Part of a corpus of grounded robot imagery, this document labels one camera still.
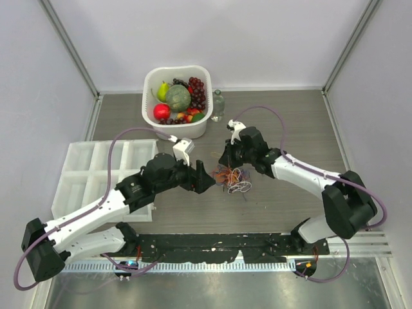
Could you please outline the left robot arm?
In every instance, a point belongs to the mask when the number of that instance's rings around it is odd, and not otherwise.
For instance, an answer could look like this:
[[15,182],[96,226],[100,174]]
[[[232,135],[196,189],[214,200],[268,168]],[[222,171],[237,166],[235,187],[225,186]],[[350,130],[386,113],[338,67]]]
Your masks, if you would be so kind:
[[94,229],[153,203],[157,194],[169,189],[181,187],[201,194],[215,183],[201,160],[191,167],[170,154],[157,154],[101,199],[56,220],[29,221],[21,244],[21,260],[27,261],[35,282],[39,283],[56,276],[68,263],[86,254],[119,252],[124,257],[132,256],[138,238],[126,223],[120,222],[102,233],[95,233]]

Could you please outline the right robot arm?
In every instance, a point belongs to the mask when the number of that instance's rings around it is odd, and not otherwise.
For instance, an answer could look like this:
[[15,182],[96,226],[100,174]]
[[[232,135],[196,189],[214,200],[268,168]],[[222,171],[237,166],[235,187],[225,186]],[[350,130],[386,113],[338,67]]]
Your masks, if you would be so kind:
[[331,173],[306,164],[278,148],[270,148],[256,127],[242,122],[230,120],[227,129],[231,137],[225,142],[221,165],[235,169],[250,164],[258,173],[292,183],[322,201],[322,215],[302,221],[291,231],[294,252],[305,254],[317,241],[333,236],[350,239],[377,214],[357,173]]

